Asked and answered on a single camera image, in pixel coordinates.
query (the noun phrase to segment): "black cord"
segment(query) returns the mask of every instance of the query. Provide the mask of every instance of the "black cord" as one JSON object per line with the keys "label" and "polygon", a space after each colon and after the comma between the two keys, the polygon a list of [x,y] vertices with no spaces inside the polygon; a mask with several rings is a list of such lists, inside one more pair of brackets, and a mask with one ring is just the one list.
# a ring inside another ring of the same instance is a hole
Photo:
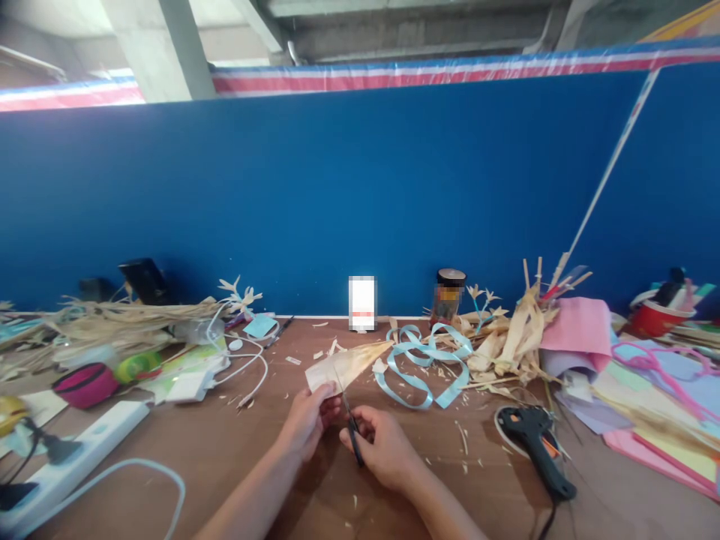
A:
{"label": "black cord", "polygon": [[542,531],[540,531],[540,536],[538,536],[538,540],[545,540],[545,537],[548,535],[548,531],[553,526],[553,521],[555,521],[555,511],[557,510],[557,502],[555,501],[555,497],[552,497],[553,500],[553,509],[550,511],[550,517],[545,521],[545,526],[542,528]]}
{"label": "black cord", "polygon": [[30,458],[35,454],[35,450],[38,449],[38,443],[40,442],[40,435],[36,433],[35,431],[32,432],[32,448],[30,448],[30,453],[25,457],[25,460],[20,465],[20,468],[15,471],[15,473],[10,477],[10,480],[4,482],[2,486],[0,486],[0,490],[4,491],[7,486],[13,483],[13,480],[17,478],[17,476],[20,474],[20,472],[25,469],[25,465],[28,464],[30,461]]}

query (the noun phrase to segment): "blue ribbon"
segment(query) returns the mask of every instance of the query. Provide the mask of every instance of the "blue ribbon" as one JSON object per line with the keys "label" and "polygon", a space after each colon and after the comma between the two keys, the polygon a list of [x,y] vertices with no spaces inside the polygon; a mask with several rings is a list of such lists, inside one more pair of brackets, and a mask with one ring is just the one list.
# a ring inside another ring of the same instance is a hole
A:
{"label": "blue ribbon", "polygon": [[[441,329],[445,329],[448,334],[452,336],[455,342],[460,345],[460,349],[455,352],[441,351],[437,349],[435,344],[435,333]],[[392,332],[395,332],[396,330],[396,328],[391,328],[388,331],[388,340],[390,339]],[[407,336],[408,341],[401,341],[403,335]],[[423,390],[427,393],[425,401],[423,401],[422,404],[410,405],[402,397],[395,394],[385,381],[384,373],[375,373],[375,380],[377,381],[379,387],[388,396],[405,407],[410,409],[426,410],[430,408],[434,399],[443,409],[447,409],[448,405],[450,405],[462,392],[461,387],[465,386],[470,379],[470,373],[467,369],[467,365],[462,361],[462,359],[473,353],[473,346],[470,344],[470,340],[463,336],[459,331],[455,330],[455,328],[444,325],[440,322],[433,326],[433,330],[430,333],[430,341],[427,345],[420,341],[420,337],[420,329],[415,325],[407,325],[397,330],[397,345],[392,347],[390,356],[388,356],[388,366],[396,374],[400,375],[402,380],[411,385],[413,388]],[[428,358],[419,358],[418,356],[413,355],[410,352],[411,350],[419,351],[420,353],[425,354]],[[434,398],[433,393],[430,391],[430,387],[425,383],[425,381],[414,375],[406,375],[405,373],[400,372],[400,368],[395,361],[395,356],[400,354],[404,354],[413,364],[418,365],[421,368],[429,368],[435,360],[445,362],[446,364],[457,362],[460,364],[463,372],[440,396]]]}

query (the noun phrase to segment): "black scissors handle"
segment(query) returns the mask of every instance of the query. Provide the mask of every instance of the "black scissors handle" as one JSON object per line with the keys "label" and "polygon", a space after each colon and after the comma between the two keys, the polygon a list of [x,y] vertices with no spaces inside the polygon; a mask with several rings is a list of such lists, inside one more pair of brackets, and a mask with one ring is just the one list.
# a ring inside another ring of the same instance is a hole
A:
{"label": "black scissors handle", "polygon": [[363,467],[365,465],[365,462],[362,460],[362,455],[360,454],[360,447],[358,446],[358,441],[355,438],[355,433],[359,435],[360,430],[358,429],[358,422],[353,418],[352,415],[350,415],[350,420],[347,422],[347,430],[350,433],[352,451],[355,452],[355,459],[358,461],[358,467]]}

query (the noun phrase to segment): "blue partition board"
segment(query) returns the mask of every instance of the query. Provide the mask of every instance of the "blue partition board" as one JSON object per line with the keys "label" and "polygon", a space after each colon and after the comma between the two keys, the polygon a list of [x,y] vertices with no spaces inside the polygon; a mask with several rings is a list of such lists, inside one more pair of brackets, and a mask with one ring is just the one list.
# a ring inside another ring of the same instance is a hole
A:
{"label": "blue partition board", "polygon": [[[683,266],[720,284],[720,64],[660,72],[573,260],[595,272],[582,293],[618,311]],[[717,317],[720,295],[699,306]]]}
{"label": "blue partition board", "polygon": [[0,115],[0,299],[51,309],[153,257],[185,302],[242,274],[259,309],[347,314],[347,277],[375,275],[379,313],[419,315],[451,266],[510,308],[523,257],[549,273],[570,245],[644,80]]}

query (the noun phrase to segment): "forearm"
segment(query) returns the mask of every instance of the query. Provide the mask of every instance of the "forearm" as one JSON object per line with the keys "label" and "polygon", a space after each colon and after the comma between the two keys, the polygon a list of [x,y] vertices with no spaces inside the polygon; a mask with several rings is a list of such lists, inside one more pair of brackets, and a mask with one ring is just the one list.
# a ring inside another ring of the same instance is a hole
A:
{"label": "forearm", "polygon": [[433,540],[487,540],[450,490],[422,463],[408,478],[403,494],[417,509]]}
{"label": "forearm", "polygon": [[302,464],[275,443],[232,492],[196,540],[262,540],[280,511]]}

